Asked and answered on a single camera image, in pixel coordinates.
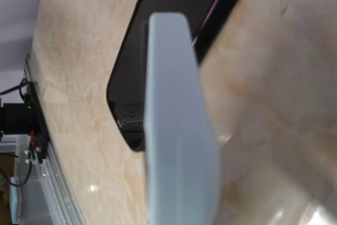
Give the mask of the light blue phone case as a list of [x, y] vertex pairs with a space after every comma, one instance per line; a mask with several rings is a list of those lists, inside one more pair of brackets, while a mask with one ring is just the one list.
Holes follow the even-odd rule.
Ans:
[[221, 159], [183, 14], [150, 16], [143, 125], [149, 223], [212, 224]]

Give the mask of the black phone case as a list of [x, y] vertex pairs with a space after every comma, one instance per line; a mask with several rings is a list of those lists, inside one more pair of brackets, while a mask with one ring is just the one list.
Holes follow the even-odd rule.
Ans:
[[143, 131], [148, 19], [154, 12], [186, 16], [197, 61], [202, 63], [238, 0], [137, 0], [122, 40], [106, 98], [119, 131], [135, 152], [145, 149]]

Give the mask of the black phone pink edge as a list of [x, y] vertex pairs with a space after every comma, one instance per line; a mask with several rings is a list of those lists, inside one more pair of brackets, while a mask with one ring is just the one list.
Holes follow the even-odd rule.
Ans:
[[146, 66], [146, 25], [155, 12], [186, 16], [193, 37], [209, 20], [219, 0], [137, 0], [112, 73], [109, 99], [124, 134], [143, 131], [143, 77]]

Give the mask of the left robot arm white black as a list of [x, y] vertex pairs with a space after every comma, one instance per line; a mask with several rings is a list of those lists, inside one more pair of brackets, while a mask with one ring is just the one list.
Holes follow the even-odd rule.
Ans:
[[24, 103], [4, 103], [1, 107], [1, 132], [5, 135], [29, 134], [33, 111]]

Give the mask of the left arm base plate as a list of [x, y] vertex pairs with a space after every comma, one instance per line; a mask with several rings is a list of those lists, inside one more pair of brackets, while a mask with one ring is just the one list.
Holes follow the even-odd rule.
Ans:
[[23, 78], [19, 94], [31, 113], [31, 146], [35, 161], [42, 164], [48, 158], [48, 146], [51, 138], [48, 132], [42, 106], [39, 102], [35, 83]]

